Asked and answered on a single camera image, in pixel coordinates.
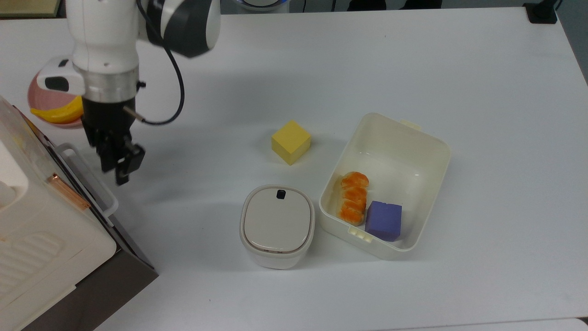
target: plastic storage box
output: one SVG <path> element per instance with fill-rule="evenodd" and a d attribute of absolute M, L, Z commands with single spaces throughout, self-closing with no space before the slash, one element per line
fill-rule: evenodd
<path fill-rule="evenodd" d="M 366 114 L 347 143 L 319 200 L 319 222 L 327 232 L 383 260 L 415 247 L 441 188 L 450 159 L 443 141 L 377 113 Z M 337 218 L 339 179 L 350 171 L 367 175 L 367 205 L 402 206 L 402 228 L 394 242 L 381 240 Z"/>

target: small white box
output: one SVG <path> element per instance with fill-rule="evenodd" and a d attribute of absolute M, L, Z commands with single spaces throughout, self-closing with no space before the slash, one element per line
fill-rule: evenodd
<path fill-rule="evenodd" d="M 347 143 L 319 200 L 319 223 L 327 232 L 383 260 L 393 260 L 419 241 L 450 159 L 443 141 L 377 113 L 366 114 Z M 402 206 L 400 237 L 381 240 L 339 219 L 341 176 L 350 171 L 369 181 L 367 205 L 372 201 Z"/>
<path fill-rule="evenodd" d="M 245 200 L 239 235 L 262 267 L 288 269 L 306 254 L 315 233 L 310 198 L 287 186 L 265 185 Z"/>

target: pink bowl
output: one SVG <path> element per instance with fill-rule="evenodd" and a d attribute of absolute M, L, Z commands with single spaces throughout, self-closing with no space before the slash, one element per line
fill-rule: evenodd
<path fill-rule="evenodd" d="M 70 102 L 72 102 L 73 99 L 75 99 L 75 97 L 76 97 L 75 95 L 62 93 L 62 92 L 43 90 L 36 83 L 37 75 L 38 74 L 35 75 L 35 78 L 33 78 L 33 80 L 31 81 L 31 84 L 29 85 L 29 91 L 27 94 L 27 98 L 29 101 L 29 107 L 36 108 L 38 110 L 50 110 L 50 109 L 59 108 L 61 106 L 67 105 Z M 50 124 L 55 125 L 56 127 L 60 127 L 60 128 L 72 128 L 72 127 L 79 127 L 80 125 L 82 125 L 82 120 L 77 119 L 73 122 L 64 123 L 64 124 L 55 124 L 55 123 L 50 123 Z"/>

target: black cable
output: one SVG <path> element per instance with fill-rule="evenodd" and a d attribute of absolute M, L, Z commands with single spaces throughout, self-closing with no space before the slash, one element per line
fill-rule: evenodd
<path fill-rule="evenodd" d="M 170 51 L 169 48 L 165 45 L 165 41 L 163 41 L 161 34 L 157 30 L 157 28 L 155 28 L 155 25 L 153 24 L 153 22 L 151 22 L 151 20 L 147 16 L 147 13 L 145 13 L 145 10 L 143 9 L 143 5 L 141 4 L 141 0 L 136 0 L 136 3 L 137 3 L 137 7 L 139 8 L 139 12 L 141 13 L 143 18 L 145 19 L 145 22 L 147 23 L 147 26 L 149 27 L 149 29 L 151 29 L 151 31 L 155 35 L 155 38 L 157 39 L 157 42 L 161 44 L 161 47 L 163 47 L 163 49 L 165 50 L 165 52 L 167 53 L 167 55 L 169 57 L 169 60 L 172 62 L 173 68 L 176 71 L 176 75 L 178 76 L 178 84 L 180 84 L 180 103 L 178 105 L 178 110 L 176 110 L 176 113 L 173 116 L 171 116 L 171 118 L 169 118 L 165 121 L 161 121 L 161 122 L 152 122 L 152 121 L 148 121 L 144 118 L 141 118 L 141 122 L 145 123 L 145 124 L 149 124 L 149 125 L 169 124 L 169 123 L 173 122 L 180 115 L 180 113 L 182 112 L 182 109 L 183 109 L 185 91 L 184 91 L 184 86 L 183 86 L 182 73 L 180 72 L 180 68 L 178 67 L 178 63 L 176 63 L 176 59 L 173 58 L 172 51 Z"/>

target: purple cube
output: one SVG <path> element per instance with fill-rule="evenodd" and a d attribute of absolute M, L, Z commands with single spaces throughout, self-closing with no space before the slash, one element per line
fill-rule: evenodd
<path fill-rule="evenodd" d="M 365 230 L 382 240 L 395 241 L 400 236 L 401 216 L 402 206 L 372 201 L 367 209 Z"/>

